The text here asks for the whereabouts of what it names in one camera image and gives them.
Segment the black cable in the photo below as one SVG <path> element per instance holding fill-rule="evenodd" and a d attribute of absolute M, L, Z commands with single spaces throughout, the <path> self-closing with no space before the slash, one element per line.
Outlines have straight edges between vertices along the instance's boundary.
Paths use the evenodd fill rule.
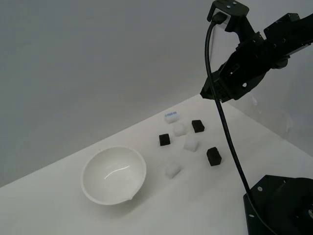
<path fill-rule="evenodd" d="M 234 147 L 233 142 L 231 140 L 231 136 L 230 136 L 230 133 L 229 133 L 228 125 L 227 125 L 226 118 L 225 118 L 225 115 L 224 115 L 224 111 L 222 109 L 220 100 L 219 100 L 219 98 L 216 95 L 214 82 L 213 82 L 213 78 L 212 78 L 213 75 L 212 75 L 211 66 L 210 66 L 210 58 L 209 58 L 209 55 L 208 55 L 209 54 L 210 38 L 211 38 L 212 30 L 213 30 L 215 25 L 216 25 L 216 22 L 212 21 L 210 26 L 209 26 L 209 29 L 208 29 L 207 34 L 206 34 L 205 49 L 204 49 L 205 50 L 205 67 L 206 67 L 208 80 L 209 80 L 209 83 L 210 83 L 211 92 L 212 92 L 212 95 L 214 97 L 214 100 L 215 100 L 215 103 L 216 103 L 216 107 L 218 109 L 218 112 L 219 112 L 219 115 L 220 115 L 220 118 L 221 118 L 221 122 L 222 122 L 222 125 L 223 125 L 223 129 L 224 129 L 224 132 L 225 132 L 226 140 L 227 140 L 227 143 L 228 143 L 231 155 L 233 156 L 235 165 L 237 167 L 237 170 L 239 172 L 241 180 L 242 180 L 242 182 L 244 184 L 244 187 L 245 187 L 245 190 L 246 190 L 246 195 L 247 195 L 247 197 L 249 199 L 249 202 L 250 202 L 250 204 L 251 204 L 255 214 L 260 219 L 260 221 L 264 224 L 264 226 L 267 227 L 273 234 L 277 235 L 277 233 L 274 232 L 274 230 L 269 227 L 269 225 L 262 219 L 262 217 L 258 213 L 258 210 L 256 208 L 255 202 L 253 200 L 253 196 L 251 194 L 251 190 L 250 190 L 249 184 L 248 184 L 248 182 L 246 180 L 246 177 L 245 177 L 245 174 L 243 172 L 243 169 L 241 168 L 241 165 L 240 165 L 240 162 L 239 162 L 239 159 L 238 159 L 235 147 Z"/>

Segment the white bowl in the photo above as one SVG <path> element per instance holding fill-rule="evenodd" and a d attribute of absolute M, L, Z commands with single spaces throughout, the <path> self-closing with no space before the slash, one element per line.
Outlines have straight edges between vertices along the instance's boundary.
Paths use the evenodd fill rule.
<path fill-rule="evenodd" d="M 91 201 L 114 205 L 131 200 L 146 177 L 146 163 L 136 150 L 107 148 L 90 159 L 82 172 L 81 186 Z"/>

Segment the bowl rim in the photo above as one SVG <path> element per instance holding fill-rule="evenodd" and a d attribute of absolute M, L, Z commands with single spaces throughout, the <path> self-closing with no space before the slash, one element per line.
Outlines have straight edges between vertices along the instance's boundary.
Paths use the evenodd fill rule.
<path fill-rule="evenodd" d="M 139 159 L 140 159 L 140 161 L 141 161 L 141 163 L 142 163 L 142 166 L 143 166 L 143 177 L 141 178 L 140 184 L 139 184 L 139 185 L 137 186 L 137 188 L 134 190 L 134 193 L 133 193 L 133 195 L 132 195 L 130 198 L 125 198 L 125 199 L 117 200 L 117 201 L 115 201 L 115 202 L 103 202 L 103 201 L 99 201 L 99 200 L 93 198 L 93 197 L 86 191 L 85 186 L 84 186 L 84 180 L 83 180 L 83 179 L 84 179 L 84 175 L 85 175 L 85 170 L 86 170 L 88 164 L 91 162 L 91 160 L 92 160 L 95 156 L 97 156 L 99 153 L 104 152 L 104 151 L 106 151 L 106 150 L 108 150 L 108 149 L 111 149 L 111 148 L 126 148 L 126 149 L 128 149 L 128 150 L 131 150 L 131 151 L 135 152 L 136 155 L 139 157 Z M 115 205 L 115 204 L 119 204 L 119 203 L 122 203 L 122 202 L 125 202 L 125 201 L 128 201 L 128 200 L 131 200 L 131 199 L 136 195 L 136 193 L 139 191 L 139 189 L 142 187 L 143 182 L 145 181 L 145 178 L 146 178 L 146 174 L 147 174 L 146 162 L 145 162 L 144 158 L 142 157 L 142 155 L 141 155 L 137 150 L 135 150 L 135 149 L 133 149 L 133 148 L 130 148 L 130 147 L 127 147 L 127 146 L 116 145 L 116 146 L 111 146 L 111 147 L 107 147 L 107 148 L 101 149 L 100 151 L 98 151 L 95 155 L 93 155 L 93 156 L 85 163 L 84 168 L 83 168 L 83 171 L 82 171 L 82 173 L 81 173 L 81 177 L 80 177 L 80 185 L 81 185 L 81 188 L 82 188 L 82 190 L 83 190 L 85 196 L 86 196 L 89 200 L 91 200 L 91 201 L 93 201 L 93 202 L 95 202 L 95 203 L 97 203 L 97 204 L 100 204 L 100 205 Z"/>

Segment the gray wall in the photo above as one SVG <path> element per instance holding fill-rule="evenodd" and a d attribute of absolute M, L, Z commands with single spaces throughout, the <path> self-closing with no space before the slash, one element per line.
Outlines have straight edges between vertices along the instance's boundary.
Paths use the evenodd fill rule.
<path fill-rule="evenodd" d="M 0 186 L 200 92 L 211 0 L 3 0 Z"/>
<path fill-rule="evenodd" d="M 255 31 L 260 31 L 263 36 L 264 28 L 286 13 L 298 13 L 301 18 L 313 13 L 312 0 L 240 2 L 250 8 L 247 17 Z M 216 29 L 212 53 L 215 70 L 238 43 L 236 34 Z M 250 95 L 231 104 L 313 156 L 312 62 L 313 46 L 310 46 L 292 55 L 286 68 L 268 72 Z"/>

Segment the label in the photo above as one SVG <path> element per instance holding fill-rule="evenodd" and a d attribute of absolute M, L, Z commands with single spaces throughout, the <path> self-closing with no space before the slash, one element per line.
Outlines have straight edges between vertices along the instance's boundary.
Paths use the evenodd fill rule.
<path fill-rule="evenodd" d="M 177 112 L 172 112 L 172 113 L 166 114 L 165 117 L 169 117 L 169 116 L 172 116 L 174 114 L 177 114 Z"/>

